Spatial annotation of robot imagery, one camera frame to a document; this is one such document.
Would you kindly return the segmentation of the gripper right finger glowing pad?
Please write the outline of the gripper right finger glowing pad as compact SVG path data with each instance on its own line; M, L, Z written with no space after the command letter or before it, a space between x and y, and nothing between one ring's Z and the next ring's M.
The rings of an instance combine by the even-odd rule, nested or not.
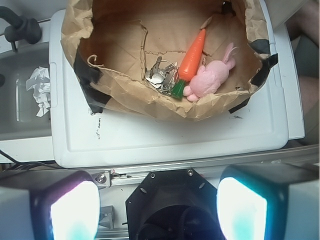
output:
M216 209L228 240L318 240L320 167L229 165L220 177Z

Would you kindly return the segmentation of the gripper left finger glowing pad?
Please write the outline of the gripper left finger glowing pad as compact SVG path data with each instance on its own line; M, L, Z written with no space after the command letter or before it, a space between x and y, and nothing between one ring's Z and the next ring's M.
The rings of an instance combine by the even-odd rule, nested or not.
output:
M87 171L0 174L2 240L93 240L99 219L99 189Z

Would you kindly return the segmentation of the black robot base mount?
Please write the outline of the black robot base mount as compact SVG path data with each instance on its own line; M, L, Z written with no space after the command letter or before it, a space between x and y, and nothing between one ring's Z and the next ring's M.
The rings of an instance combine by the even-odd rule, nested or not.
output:
M129 239L225 239L217 193L192 168L150 172L125 201Z

